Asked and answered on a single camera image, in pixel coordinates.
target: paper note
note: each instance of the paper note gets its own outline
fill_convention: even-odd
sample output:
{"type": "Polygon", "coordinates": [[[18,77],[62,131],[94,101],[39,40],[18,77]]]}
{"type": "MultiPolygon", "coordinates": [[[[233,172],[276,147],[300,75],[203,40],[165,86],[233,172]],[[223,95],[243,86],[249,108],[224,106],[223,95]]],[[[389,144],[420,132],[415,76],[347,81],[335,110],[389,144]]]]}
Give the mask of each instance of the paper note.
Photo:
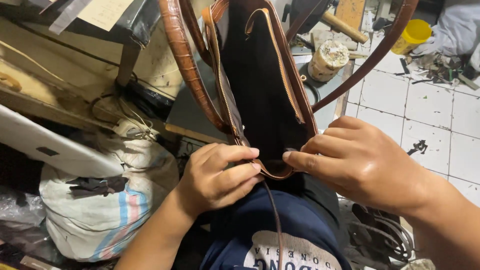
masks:
{"type": "Polygon", "coordinates": [[[78,18],[110,31],[133,0],[92,0],[78,18]]]}

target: roll of material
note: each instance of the roll of material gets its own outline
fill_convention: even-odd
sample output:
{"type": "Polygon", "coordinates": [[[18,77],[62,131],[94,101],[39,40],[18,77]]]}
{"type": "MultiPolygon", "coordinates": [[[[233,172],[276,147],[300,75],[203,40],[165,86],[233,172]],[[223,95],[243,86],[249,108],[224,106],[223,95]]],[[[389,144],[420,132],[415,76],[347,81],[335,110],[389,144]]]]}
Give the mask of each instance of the roll of material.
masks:
{"type": "Polygon", "coordinates": [[[329,39],[315,52],[308,64],[308,74],[319,82],[328,82],[348,63],[348,48],[342,43],[329,39]]]}

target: crocodile-embossed leather handle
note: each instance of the crocodile-embossed leather handle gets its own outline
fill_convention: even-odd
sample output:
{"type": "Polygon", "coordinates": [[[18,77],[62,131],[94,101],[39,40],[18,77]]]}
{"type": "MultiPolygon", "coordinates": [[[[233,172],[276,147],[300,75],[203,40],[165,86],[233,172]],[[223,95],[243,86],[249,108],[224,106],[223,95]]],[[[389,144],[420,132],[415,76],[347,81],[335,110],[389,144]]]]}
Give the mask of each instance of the crocodile-embossed leather handle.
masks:
{"type": "MultiPolygon", "coordinates": [[[[211,58],[206,50],[190,0],[180,1],[182,1],[181,6],[183,7],[185,22],[188,23],[188,29],[192,34],[195,45],[197,46],[202,59],[207,64],[211,64],[211,58]]],[[[192,49],[188,44],[185,28],[183,27],[182,17],[180,16],[179,0],[159,0],[158,2],[168,44],[172,49],[173,57],[177,62],[185,84],[192,91],[193,98],[204,111],[208,120],[213,123],[219,131],[226,134],[231,133],[229,125],[222,120],[218,111],[215,109],[213,102],[205,89],[200,73],[198,72],[198,67],[193,58],[192,49]]]]}

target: table leg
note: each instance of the table leg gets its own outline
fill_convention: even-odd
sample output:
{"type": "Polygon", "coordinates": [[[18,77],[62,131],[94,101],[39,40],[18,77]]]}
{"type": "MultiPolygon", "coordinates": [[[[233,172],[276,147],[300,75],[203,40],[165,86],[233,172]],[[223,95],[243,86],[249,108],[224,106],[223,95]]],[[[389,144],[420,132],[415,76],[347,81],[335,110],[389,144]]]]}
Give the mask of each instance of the table leg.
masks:
{"type": "Polygon", "coordinates": [[[142,48],[135,44],[123,45],[117,83],[126,86],[133,72],[133,67],[137,63],[138,55],[142,48]]]}

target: left hand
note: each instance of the left hand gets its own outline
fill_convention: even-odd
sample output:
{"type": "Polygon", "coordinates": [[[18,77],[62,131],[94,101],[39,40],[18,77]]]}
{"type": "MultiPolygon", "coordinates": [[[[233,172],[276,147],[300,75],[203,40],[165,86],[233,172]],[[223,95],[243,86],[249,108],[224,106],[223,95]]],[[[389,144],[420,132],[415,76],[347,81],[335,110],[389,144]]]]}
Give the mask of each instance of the left hand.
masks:
{"type": "Polygon", "coordinates": [[[224,170],[229,162],[252,160],[259,150],[246,146],[209,144],[194,152],[175,188],[184,210],[192,217],[232,205],[264,177],[260,165],[245,163],[224,170]]]}

